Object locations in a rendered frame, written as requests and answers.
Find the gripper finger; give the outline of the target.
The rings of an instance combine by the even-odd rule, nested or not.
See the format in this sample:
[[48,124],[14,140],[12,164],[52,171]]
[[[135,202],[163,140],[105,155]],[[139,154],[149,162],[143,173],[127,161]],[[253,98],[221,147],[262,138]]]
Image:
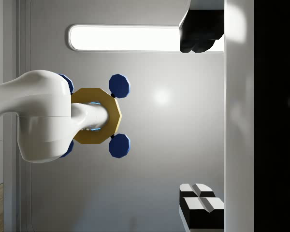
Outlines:
[[224,0],[188,0],[179,24],[182,53],[208,51],[224,34]]
[[205,184],[180,185],[179,214],[186,232],[224,232],[224,202]]

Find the drone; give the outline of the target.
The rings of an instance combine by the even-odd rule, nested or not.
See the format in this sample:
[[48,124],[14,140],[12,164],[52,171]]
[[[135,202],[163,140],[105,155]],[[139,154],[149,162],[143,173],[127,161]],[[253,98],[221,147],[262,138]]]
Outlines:
[[130,93],[129,80],[114,74],[109,80],[108,94],[101,88],[80,88],[73,93],[72,80],[61,74],[67,82],[71,93],[72,119],[76,119],[76,132],[73,141],[80,144],[101,144],[110,138],[109,152],[112,157],[122,158],[130,150],[131,141],[125,134],[116,134],[122,114],[117,99]]

